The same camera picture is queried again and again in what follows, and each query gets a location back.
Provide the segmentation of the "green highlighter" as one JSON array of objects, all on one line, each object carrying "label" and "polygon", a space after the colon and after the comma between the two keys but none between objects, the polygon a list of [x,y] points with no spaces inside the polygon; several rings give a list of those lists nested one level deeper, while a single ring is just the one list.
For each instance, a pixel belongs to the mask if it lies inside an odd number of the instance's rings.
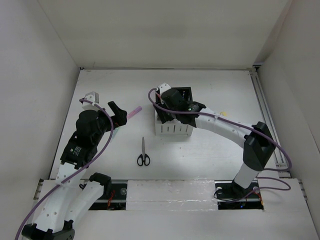
[{"label": "green highlighter", "polygon": [[119,132],[120,130],[120,127],[117,127],[113,130],[113,134],[112,134],[112,137],[111,137],[111,142],[113,141],[113,139],[115,138],[115,136],[117,135],[117,133]]}]

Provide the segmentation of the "pink highlighter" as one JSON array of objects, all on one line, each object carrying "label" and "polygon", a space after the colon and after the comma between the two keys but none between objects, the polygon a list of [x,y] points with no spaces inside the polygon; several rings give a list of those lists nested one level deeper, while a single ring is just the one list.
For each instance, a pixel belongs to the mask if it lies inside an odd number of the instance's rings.
[{"label": "pink highlighter", "polygon": [[135,108],[134,110],[132,110],[130,113],[127,114],[127,119],[128,120],[131,119],[133,116],[138,114],[141,110],[142,110],[142,107],[138,106],[137,108]]}]

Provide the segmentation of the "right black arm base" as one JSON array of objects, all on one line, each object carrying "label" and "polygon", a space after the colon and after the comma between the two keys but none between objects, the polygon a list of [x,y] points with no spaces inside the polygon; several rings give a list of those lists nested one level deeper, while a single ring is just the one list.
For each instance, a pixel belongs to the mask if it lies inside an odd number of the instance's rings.
[{"label": "right black arm base", "polygon": [[263,201],[258,190],[259,185],[252,182],[248,188],[242,189],[232,182],[215,183],[213,197],[217,199],[218,210],[263,210]]}]

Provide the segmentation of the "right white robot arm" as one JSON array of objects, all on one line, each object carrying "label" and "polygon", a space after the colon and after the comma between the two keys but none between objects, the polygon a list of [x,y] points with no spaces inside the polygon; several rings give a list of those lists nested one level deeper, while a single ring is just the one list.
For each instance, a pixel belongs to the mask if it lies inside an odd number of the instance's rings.
[{"label": "right white robot arm", "polygon": [[177,120],[222,136],[243,149],[243,163],[232,181],[231,191],[237,197],[247,194],[251,182],[264,170],[275,151],[268,126],[261,121],[254,125],[232,122],[202,103],[186,100],[166,83],[158,86],[155,94],[159,101],[154,108],[162,123]]}]

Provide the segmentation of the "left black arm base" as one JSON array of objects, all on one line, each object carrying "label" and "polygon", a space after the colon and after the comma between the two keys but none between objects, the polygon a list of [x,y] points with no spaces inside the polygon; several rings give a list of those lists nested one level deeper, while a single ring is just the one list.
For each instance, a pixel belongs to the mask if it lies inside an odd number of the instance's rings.
[{"label": "left black arm base", "polygon": [[90,211],[124,211],[127,205],[128,182],[116,180],[111,183],[111,189],[105,190],[98,198]]}]

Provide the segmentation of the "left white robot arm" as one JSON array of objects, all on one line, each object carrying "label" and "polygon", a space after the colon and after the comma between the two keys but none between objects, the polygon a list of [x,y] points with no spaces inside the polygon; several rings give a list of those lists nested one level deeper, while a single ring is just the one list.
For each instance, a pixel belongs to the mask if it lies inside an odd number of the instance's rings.
[{"label": "left white robot arm", "polygon": [[127,112],[113,101],[108,106],[114,115],[97,103],[82,98],[83,106],[92,106],[82,111],[75,123],[76,130],[67,142],[55,178],[55,186],[36,206],[44,206],[32,223],[23,222],[17,232],[28,240],[72,240],[75,226],[99,198],[107,198],[112,191],[111,177],[94,173],[80,189],[81,179],[89,166],[103,153],[98,145],[104,134],[113,134],[127,123]]}]

